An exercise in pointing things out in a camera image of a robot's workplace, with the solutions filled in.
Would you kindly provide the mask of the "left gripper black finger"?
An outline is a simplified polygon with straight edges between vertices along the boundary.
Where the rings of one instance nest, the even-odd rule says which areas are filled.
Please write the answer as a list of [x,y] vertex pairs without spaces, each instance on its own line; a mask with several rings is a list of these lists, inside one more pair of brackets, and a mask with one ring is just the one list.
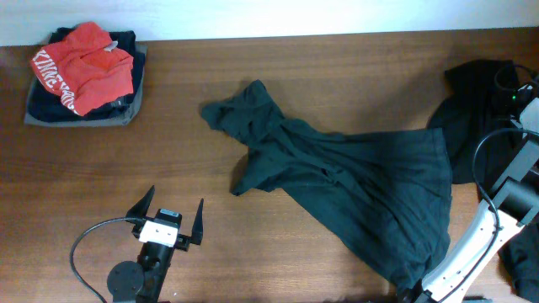
[[153,185],[146,192],[146,194],[126,212],[125,216],[133,218],[145,218],[147,216],[147,212],[151,205],[154,194],[155,186]]
[[203,227],[203,206],[204,200],[201,199],[198,205],[198,209],[195,215],[195,220],[192,226],[190,243],[193,245],[200,245],[203,240],[204,227]]

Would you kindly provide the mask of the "dark green t-shirt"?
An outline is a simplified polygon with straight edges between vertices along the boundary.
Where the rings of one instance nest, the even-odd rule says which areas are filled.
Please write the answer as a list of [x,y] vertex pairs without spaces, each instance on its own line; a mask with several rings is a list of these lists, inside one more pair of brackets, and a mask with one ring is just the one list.
[[322,133],[284,116],[258,80],[200,114],[248,148],[234,195],[284,190],[400,290],[445,257],[452,171],[441,130]]

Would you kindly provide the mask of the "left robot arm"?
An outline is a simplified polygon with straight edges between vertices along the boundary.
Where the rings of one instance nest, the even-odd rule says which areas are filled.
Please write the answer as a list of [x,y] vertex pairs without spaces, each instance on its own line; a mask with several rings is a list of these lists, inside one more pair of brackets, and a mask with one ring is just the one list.
[[179,212],[161,208],[154,217],[147,215],[154,194],[151,187],[126,213],[133,225],[131,233],[142,247],[137,260],[118,263],[110,270],[107,287],[114,302],[157,302],[174,252],[186,252],[202,242],[204,202],[198,205],[191,233],[183,235]]

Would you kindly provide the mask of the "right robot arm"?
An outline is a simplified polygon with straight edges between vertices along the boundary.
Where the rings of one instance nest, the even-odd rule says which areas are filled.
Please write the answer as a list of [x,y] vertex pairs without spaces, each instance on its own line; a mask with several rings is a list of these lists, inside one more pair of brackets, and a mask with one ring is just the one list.
[[[522,145],[487,191],[475,171],[478,153],[489,139],[504,133],[521,135]],[[401,293],[398,302],[469,301],[467,290],[492,257],[538,215],[538,193],[523,182],[537,161],[538,133],[523,126],[494,130],[481,139],[471,166],[481,196],[472,223],[443,261],[413,288]]]

